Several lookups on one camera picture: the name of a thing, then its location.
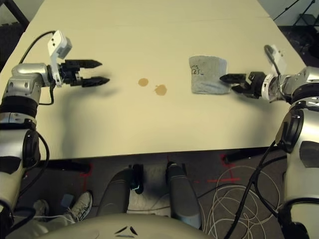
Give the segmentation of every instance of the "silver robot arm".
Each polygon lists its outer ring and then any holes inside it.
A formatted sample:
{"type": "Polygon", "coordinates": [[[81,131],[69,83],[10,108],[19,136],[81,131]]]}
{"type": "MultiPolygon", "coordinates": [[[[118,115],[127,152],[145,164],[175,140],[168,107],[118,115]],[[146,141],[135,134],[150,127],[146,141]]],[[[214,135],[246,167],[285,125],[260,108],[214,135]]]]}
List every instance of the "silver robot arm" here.
{"type": "Polygon", "coordinates": [[[221,77],[247,97],[291,104],[276,135],[287,153],[285,198],[279,223],[285,238],[319,238],[319,68],[306,67],[296,75],[262,72],[221,77]]]}
{"type": "MultiPolygon", "coordinates": [[[[48,43],[51,63],[56,57],[64,58],[71,49],[60,31],[48,43]]],[[[109,79],[79,76],[80,68],[95,68],[101,63],[94,60],[65,60],[52,65],[19,64],[12,69],[0,104],[0,238],[4,238],[13,225],[13,215],[19,197],[24,173],[40,161],[39,134],[36,131],[36,114],[40,105],[42,87],[50,87],[51,103],[54,102],[55,85],[99,86],[109,79]]]]}

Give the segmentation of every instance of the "red laser line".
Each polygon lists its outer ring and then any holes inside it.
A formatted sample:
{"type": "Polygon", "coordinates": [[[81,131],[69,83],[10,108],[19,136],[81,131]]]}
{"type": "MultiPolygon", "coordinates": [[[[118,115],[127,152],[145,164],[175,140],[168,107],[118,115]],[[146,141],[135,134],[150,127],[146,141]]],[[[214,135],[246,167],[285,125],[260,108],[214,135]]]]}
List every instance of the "red laser line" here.
{"type": "MultiPolygon", "coordinates": [[[[208,179],[207,183],[217,183],[218,179],[208,179]]],[[[219,182],[236,182],[240,181],[240,178],[222,178],[219,180],[219,182]]]]}
{"type": "Polygon", "coordinates": [[[87,178],[92,175],[93,163],[90,163],[90,171],[88,173],[80,173],[80,177],[83,177],[83,192],[87,190],[87,178]]]}
{"type": "Polygon", "coordinates": [[[220,160],[221,160],[221,164],[228,168],[229,169],[229,175],[230,175],[230,178],[233,179],[234,176],[233,176],[233,172],[231,171],[231,168],[235,166],[234,163],[230,163],[230,164],[226,164],[225,161],[224,161],[224,158],[225,158],[226,154],[222,154],[220,155],[220,160]]]}

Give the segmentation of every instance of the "brown stain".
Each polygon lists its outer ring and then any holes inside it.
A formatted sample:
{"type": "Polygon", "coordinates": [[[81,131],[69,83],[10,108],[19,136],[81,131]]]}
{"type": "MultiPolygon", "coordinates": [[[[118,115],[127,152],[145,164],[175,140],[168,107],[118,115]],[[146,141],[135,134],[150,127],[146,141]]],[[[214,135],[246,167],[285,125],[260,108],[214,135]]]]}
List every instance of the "brown stain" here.
{"type": "Polygon", "coordinates": [[[158,96],[164,96],[167,92],[167,88],[165,85],[156,86],[155,92],[158,96]]]}
{"type": "Polygon", "coordinates": [[[146,79],[146,78],[141,78],[140,80],[139,80],[139,85],[140,86],[147,86],[148,85],[148,83],[149,83],[149,80],[148,79],[146,79]]]}

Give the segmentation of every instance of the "person's foot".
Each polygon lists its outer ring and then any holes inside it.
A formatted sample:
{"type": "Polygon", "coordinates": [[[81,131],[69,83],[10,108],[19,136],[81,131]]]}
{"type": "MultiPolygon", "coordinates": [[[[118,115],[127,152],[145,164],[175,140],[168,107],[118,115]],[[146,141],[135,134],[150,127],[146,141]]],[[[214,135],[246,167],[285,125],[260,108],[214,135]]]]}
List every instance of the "person's foot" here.
{"type": "MultiPolygon", "coordinates": [[[[33,204],[35,209],[35,217],[45,217],[49,215],[49,204],[46,200],[40,199],[33,204]]],[[[35,218],[39,221],[45,221],[44,218],[35,218]]]]}
{"type": "Polygon", "coordinates": [[[89,214],[92,204],[92,194],[90,192],[85,192],[79,197],[68,213],[72,216],[75,222],[80,222],[89,214]]]}

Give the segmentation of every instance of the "white table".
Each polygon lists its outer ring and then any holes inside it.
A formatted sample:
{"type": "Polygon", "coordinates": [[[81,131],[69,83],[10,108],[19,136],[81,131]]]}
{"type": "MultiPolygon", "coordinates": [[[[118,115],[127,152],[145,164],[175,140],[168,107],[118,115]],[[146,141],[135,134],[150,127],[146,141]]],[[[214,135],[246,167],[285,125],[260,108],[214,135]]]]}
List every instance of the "white table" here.
{"type": "MultiPolygon", "coordinates": [[[[67,59],[98,60],[103,66],[85,75],[111,80],[63,86],[54,105],[39,106],[37,130],[52,159],[268,146],[289,105],[192,94],[188,59],[213,55],[229,73],[267,73],[263,46],[275,44],[286,73],[305,66],[256,0],[46,0],[0,74],[1,91],[32,40],[56,29],[73,44],[67,59]],[[154,92],[160,84],[165,96],[154,92]]],[[[48,39],[25,62],[49,64],[48,39]]],[[[43,89],[41,102],[49,101],[43,89]]]]}

